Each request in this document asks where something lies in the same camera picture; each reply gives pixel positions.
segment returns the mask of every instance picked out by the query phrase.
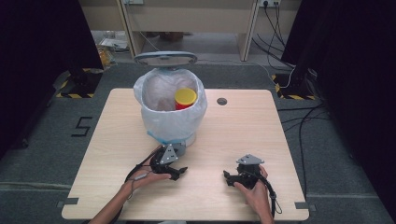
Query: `wooden tabletop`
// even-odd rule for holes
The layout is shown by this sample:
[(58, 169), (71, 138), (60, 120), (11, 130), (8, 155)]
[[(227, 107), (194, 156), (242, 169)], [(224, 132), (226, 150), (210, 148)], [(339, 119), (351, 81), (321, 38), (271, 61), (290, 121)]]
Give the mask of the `wooden tabletop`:
[[(243, 195), (228, 187), (223, 170), (237, 175), (237, 159), (252, 154), (265, 161), (282, 214), (276, 220), (305, 220), (307, 209), (271, 92), (205, 90), (208, 107), (186, 154), (171, 166), (188, 170), (137, 190), (123, 206), (128, 220), (258, 220)], [(217, 100), (225, 98), (227, 105)], [(159, 144), (143, 125), (133, 89), (115, 89), (107, 99), (66, 204), (66, 219), (93, 218), (116, 194), (125, 176)]]

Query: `wall socket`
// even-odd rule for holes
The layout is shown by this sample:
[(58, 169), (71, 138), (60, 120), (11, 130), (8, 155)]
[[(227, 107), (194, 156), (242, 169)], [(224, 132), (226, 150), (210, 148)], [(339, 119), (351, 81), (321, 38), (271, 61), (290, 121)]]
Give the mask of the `wall socket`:
[(267, 7), (275, 7), (280, 5), (280, 0), (261, 0), (260, 1), (260, 7), (264, 7), (264, 1), (268, 2), (268, 6)]
[(144, 0), (123, 0), (123, 3), (125, 4), (125, 5), (143, 5), (143, 4), (145, 4), (144, 3)]

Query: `gray lid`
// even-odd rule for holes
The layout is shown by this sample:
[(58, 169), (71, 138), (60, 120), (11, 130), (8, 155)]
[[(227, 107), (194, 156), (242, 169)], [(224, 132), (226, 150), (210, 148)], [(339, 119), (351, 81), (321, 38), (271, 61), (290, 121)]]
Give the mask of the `gray lid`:
[(175, 67), (178, 65), (196, 63), (195, 54), (186, 51), (156, 51), (141, 53), (134, 57), (136, 63), (155, 67)]

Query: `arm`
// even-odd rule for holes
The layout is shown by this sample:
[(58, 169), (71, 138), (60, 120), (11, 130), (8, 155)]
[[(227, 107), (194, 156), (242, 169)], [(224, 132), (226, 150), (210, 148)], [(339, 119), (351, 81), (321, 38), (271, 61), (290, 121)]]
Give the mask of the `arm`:
[(143, 166), (140, 170), (133, 174), (127, 182), (122, 184), (117, 194), (110, 200), (110, 202), (105, 205), (104, 208), (102, 208), (102, 210), (90, 221), (90, 223), (109, 223), (136, 189), (144, 187), (153, 182), (169, 178), (171, 178), (169, 174), (157, 175), (151, 172), (151, 168), (149, 166)]
[[(268, 174), (264, 167), (260, 166), (260, 169), (262, 171), (262, 175), (267, 177)], [(275, 223), (274, 218), (271, 215), (270, 204), (268, 201), (268, 190), (261, 181), (257, 181), (252, 190), (245, 188), (242, 184), (237, 182), (233, 183), (233, 185), (245, 195), (247, 204), (259, 216), (262, 224)]]

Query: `white trash bag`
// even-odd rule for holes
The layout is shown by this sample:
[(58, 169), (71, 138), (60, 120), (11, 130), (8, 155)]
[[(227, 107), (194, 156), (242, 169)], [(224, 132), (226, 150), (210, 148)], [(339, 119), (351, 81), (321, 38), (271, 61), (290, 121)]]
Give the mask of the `white trash bag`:
[[(190, 107), (175, 110), (175, 92), (181, 88), (194, 90), (197, 99)], [(187, 69), (154, 68), (136, 81), (134, 97), (142, 105), (142, 119), (149, 135), (161, 144), (192, 144), (207, 108), (204, 85), (194, 73)]]

